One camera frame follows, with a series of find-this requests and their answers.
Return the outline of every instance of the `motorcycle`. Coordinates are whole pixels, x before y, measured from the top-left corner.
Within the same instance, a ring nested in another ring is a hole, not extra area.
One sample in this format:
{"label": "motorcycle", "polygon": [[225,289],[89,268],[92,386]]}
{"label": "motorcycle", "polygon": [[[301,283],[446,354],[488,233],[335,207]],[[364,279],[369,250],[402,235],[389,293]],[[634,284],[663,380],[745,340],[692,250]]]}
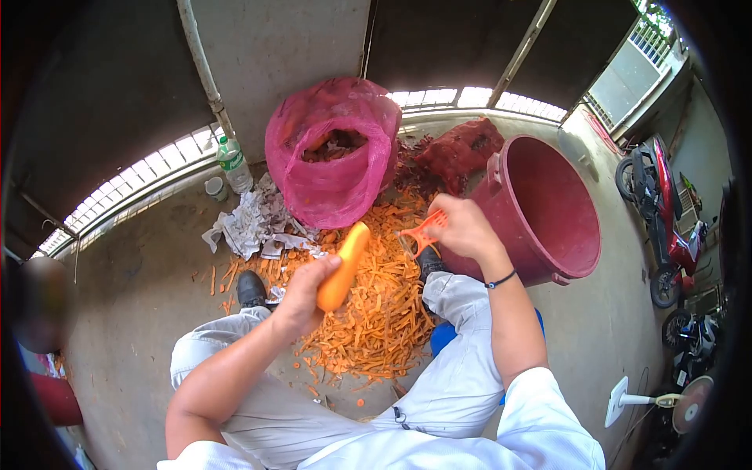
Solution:
{"label": "motorcycle", "polygon": [[677,308],[661,328],[663,344],[676,353],[674,383],[684,388],[714,365],[719,323],[715,312],[693,315]]}
{"label": "motorcycle", "polygon": [[688,241],[674,229],[682,207],[664,148],[659,135],[634,146],[619,162],[615,177],[619,194],[637,207],[647,225],[658,262],[658,271],[650,279],[650,298],[658,308],[671,307],[682,292],[692,288],[702,242],[710,227],[699,220]]}

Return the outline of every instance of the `carrot peeling pile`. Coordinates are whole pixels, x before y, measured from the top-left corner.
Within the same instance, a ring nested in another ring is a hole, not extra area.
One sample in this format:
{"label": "carrot peeling pile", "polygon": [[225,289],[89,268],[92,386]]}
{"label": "carrot peeling pile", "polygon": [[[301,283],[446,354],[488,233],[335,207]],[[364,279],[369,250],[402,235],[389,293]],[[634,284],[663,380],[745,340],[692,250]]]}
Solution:
{"label": "carrot peeling pile", "polygon": [[[296,354],[305,361],[315,384],[323,384],[327,371],[332,373],[326,382],[330,385],[348,372],[356,378],[366,376],[367,382],[360,387],[365,388],[383,383],[382,379],[405,376],[425,356],[423,345],[435,324],[423,307],[420,270],[405,254],[394,232],[420,225],[426,209],[426,200],[409,187],[393,204],[375,205],[361,219],[371,230],[371,241],[347,302],[336,311],[326,312],[319,328],[302,338]],[[317,241],[322,251],[337,253],[346,235],[347,229],[322,230]],[[313,260],[303,249],[285,250],[281,259],[261,259],[258,253],[248,261],[231,258],[220,286],[229,278],[224,286],[227,293],[233,280],[250,269],[265,280],[268,289],[287,287],[295,270]],[[211,295],[215,273],[213,268]],[[220,308],[229,314],[232,304],[230,299]],[[309,351],[307,356],[302,356],[304,351]],[[300,367],[299,362],[293,365]],[[324,367],[323,374],[314,370],[318,366]]]}

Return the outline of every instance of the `leg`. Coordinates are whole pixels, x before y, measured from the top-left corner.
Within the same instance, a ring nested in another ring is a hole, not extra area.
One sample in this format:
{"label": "leg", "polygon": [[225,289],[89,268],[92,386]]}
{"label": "leg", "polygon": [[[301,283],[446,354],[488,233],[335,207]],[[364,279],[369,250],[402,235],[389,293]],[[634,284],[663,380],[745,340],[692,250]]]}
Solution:
{"label": "leg", "polygon": [[[229,346],[270,314],[265,307],[243,308],[177,340],[170,374],[177,389],[204,359]],[[329,444],[375,430],[348,420],[306,399],[271,375],[264,374],[222,425],[225,439],[253,454],[267,468],[295,468]]]}
{"label": "leg", "polygon": [[[394,405],[411,429],[448,438],[479,437],[504,393],[491,352],[491,310],[486,288],[475,279],[432,272],[423,300],[455,327],[457,337],[428,365]],[[371,424],[399,427],[392,408]]]}

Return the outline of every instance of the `white shirt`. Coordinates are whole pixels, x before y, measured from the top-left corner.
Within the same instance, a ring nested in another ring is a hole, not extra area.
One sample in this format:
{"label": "white shirt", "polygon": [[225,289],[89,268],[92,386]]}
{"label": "white shirt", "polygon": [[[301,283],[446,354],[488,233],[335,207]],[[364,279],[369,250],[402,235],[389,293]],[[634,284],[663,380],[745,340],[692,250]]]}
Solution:
{"label": "white shirt", "polygon": [[[251,470],[229,446],[197,441],[158,470],[203,468]],[[438,438],[418,431],[389,429],[335,442],[298,465],[298,470],[331,468],[602,468],[603,450],[580,425],[547,368],[523,372],[507,390],[496,441]]]}

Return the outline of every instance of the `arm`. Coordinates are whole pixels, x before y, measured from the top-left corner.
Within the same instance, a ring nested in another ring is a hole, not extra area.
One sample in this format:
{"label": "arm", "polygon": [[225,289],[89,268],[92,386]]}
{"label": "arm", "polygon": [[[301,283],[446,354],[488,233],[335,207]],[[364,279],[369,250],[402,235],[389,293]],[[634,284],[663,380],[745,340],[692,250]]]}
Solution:
{"label": "arm", "polygon": [[321,323],[316,291],[340,263],[339,256],[326,256],[299,268],[284,300],[267,320],[188,374],[167,408],[168,459],[176,459],[196,441],[225,444],[220,425],[238,409],[271,361]]}
{"label": "arm", "polygon": [[[507,277],[514,268],[504,245],[481,209],[469,199],[436,196],[429,214],[442,209],[446,228],[432,227],[427,235],[460,256],[478,262],[486,283]],[[488,289],[491,304],[491,348],[502,383],[509,388],[516,376],[534,367],[548,367],[546,342],[525,287],[515,275]]]}

